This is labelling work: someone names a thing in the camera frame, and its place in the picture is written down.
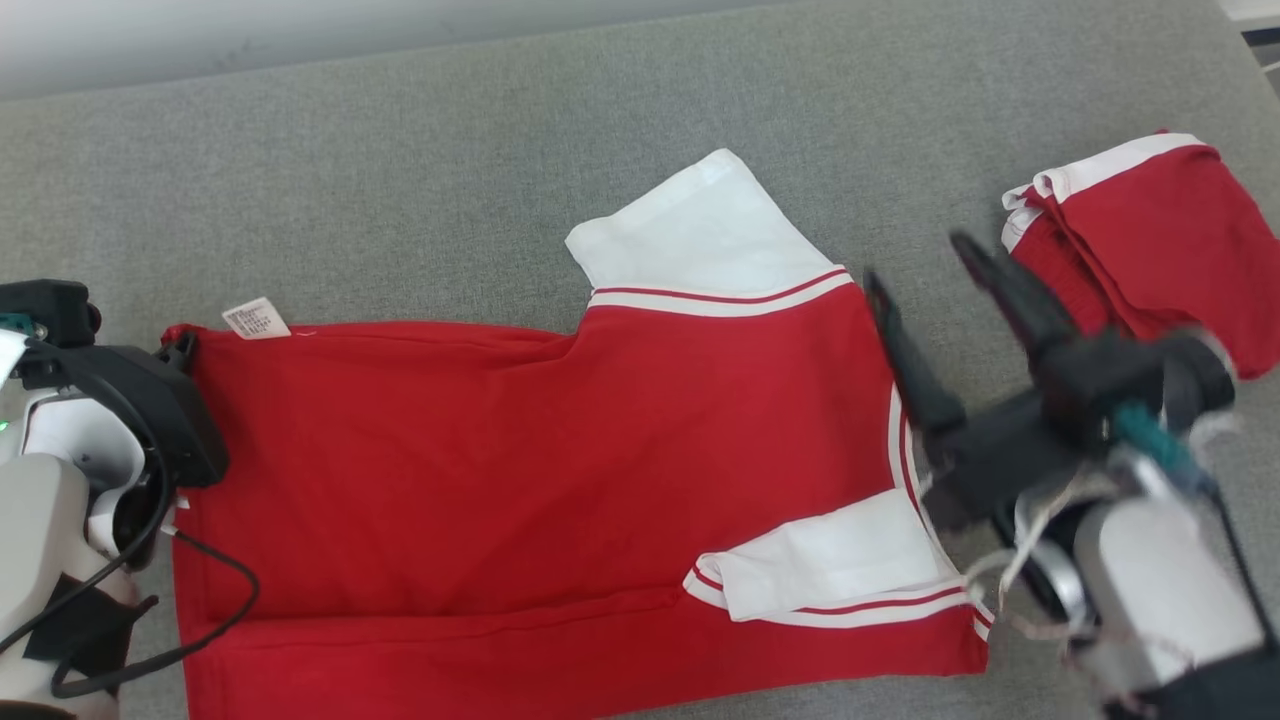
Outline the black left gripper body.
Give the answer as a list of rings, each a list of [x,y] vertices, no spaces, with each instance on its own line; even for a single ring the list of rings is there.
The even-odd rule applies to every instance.
[[[187,359],[175,348],[28,348],[23,387],[55,393],[28,402],[23,452],[73,462],[105,488],[131,487],[146,468],[166,468],[179,487],[219,483],[229,454]]]

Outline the red shorts with white stripe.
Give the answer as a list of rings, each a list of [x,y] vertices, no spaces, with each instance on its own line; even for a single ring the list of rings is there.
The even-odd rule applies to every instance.
[[[1219,151],[1162,132],[1004,193],[1001,240],[1088,334],[1211,333],[1247,380],[1280,365],[1280,238]]]

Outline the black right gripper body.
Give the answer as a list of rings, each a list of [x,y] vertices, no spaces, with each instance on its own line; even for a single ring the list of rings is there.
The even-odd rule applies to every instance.
[[[1142,342],[1107,331],[1039,356],[1021,392],[968,413],[925,378],[925,455],[933,483],[925,510],[941,530],[963,530],[1010,509],[1039,486],[1066,480],[1120,441],[1116,411],[1135,406],[1175,433],[1230,407],[1235,372],[1207,337]]]

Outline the red jersey with white sleeves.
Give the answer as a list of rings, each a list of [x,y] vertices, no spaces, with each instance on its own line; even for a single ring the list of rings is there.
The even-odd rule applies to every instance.
[[[196,328],[230,452],[182,530],[259,578],[189,720],[582,720],[979,674],[851,273],[721,149],[566,241],[576,331]]]

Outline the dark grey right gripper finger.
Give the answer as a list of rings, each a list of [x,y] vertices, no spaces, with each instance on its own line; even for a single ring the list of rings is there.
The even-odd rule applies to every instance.
[[[1052,290],[1011,258],[1004,243],[982,243],[968,232],[952,232],[950,243],[972,281],[995,301],[1037,373],[1044,357],[1079,336],[1076,323]]]
[[[908,332],[900,307],[879,274],[864,272],[863,288],[902,407],[911,424],[924,436],[945,434],[963,425],[966,420],[965,407],[933,373],[925,355]]]

